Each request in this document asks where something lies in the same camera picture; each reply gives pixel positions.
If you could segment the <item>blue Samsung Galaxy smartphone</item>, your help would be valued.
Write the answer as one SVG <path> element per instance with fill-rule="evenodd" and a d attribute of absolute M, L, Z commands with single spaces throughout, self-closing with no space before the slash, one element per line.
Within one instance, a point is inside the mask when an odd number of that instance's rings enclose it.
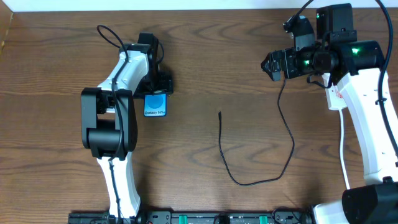
<path fill-rule="evenodd" d="M 167 114 L 166 94 L 146 95 L 144 98 L 144 116 L 162 117 Z"/>

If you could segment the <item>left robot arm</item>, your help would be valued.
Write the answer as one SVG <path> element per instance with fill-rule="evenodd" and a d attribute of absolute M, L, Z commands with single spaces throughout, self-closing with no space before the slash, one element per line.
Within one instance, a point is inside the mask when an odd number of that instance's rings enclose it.
<path fill-rule="evenodd" d="M 163 46 L 154 34 L 141 32 L 136 43 L 117 46 L 119 60 L 108 78 L 81 92 L 81 138 L 103 172 L 109 216 L 123 222 L 143 218 L 132 165 L 138 136 L 134 100 L 144 100 L 144 116 L 163 117 L 174 84 L 160 70 L 157 53 Z"/>

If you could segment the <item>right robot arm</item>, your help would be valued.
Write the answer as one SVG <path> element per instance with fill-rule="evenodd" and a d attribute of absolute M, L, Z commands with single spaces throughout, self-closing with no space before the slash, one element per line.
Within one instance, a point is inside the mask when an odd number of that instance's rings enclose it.
<path fill-rule="evenodd" d="M 358 40 L 351 4 L 316 11 L 316 26 L 300 12 L 284 23 L 294 46 L 276 50 L 261 64 L 271 80 L 314 75 L 336 87 L 349 110 L 363 158 L 362 187 L 312 207 L 306 223 L 397 222 L 397 115 L 388 87 L 390 53 L 375 40 Z"/>

